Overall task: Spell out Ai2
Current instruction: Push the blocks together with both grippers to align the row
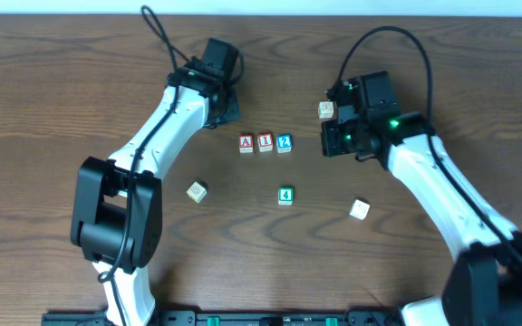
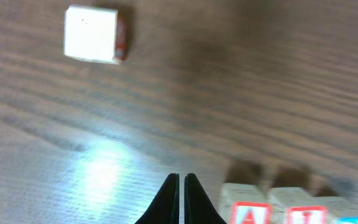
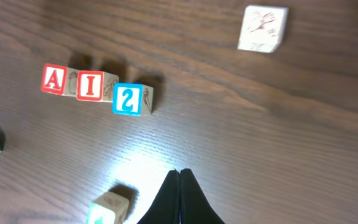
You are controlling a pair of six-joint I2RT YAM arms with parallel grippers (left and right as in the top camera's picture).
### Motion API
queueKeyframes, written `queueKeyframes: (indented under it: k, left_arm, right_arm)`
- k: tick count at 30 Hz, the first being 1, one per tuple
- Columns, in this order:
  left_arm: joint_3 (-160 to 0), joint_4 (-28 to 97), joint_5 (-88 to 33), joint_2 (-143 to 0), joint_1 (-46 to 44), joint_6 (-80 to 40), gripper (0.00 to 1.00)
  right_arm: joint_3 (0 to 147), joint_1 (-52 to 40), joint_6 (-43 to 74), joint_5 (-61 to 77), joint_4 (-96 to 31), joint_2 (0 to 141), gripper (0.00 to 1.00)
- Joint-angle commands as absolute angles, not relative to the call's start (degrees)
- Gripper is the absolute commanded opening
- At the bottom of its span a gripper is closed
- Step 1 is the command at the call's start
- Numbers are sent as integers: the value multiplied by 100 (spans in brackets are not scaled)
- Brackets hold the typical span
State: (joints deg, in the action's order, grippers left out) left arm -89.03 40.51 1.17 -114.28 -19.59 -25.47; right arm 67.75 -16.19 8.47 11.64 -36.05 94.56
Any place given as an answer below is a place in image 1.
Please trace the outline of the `red letter A block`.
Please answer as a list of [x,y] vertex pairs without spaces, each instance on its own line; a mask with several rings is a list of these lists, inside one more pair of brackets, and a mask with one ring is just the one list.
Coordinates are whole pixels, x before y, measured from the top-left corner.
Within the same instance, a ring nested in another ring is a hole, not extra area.
[[241,135],[238,140],[238,148],[241,154],[254,152],[254,139],[252,135]]

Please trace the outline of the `red letter I block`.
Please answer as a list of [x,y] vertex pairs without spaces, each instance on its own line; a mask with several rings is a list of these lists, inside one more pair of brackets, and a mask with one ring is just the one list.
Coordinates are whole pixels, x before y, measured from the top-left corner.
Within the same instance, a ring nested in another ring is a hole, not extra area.
[[274,148],[273,135],[271,133],[261,133],[257,136],[257,144],[260,152],[272,151]]

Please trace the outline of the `blue number 2 block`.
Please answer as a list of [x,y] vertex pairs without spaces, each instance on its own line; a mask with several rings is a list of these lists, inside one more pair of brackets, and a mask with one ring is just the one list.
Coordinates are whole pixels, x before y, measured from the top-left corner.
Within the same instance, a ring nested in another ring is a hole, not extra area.
[[293,142],[290,134],[279,135],[275,140],[278,153],[287,153],[292,151]]

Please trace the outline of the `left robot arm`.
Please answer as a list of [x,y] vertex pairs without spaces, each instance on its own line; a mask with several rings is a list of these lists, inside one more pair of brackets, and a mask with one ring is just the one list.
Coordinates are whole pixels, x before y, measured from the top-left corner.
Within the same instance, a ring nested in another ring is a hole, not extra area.
[[237,119],[233,71],[242,62],[234,45],[209,39],[201,58],[168,76],[158,107],[124,146],[82,163],[70,238],[98,273],[109,324],[152,319],[156,302],[147,265],[161,237],[162,183],[196,132]]

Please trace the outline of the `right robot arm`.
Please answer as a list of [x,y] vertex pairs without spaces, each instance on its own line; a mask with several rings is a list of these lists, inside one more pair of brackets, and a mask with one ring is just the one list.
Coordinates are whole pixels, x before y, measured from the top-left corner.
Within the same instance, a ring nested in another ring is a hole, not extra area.
[[336,118],[322,124],[327,157],[377,159],[408,188],[455,262],[439,296],[400,309],[404,325],[522,325],[522,232],[461,174],[419,112],[401,113],[387,72],[337,82]]

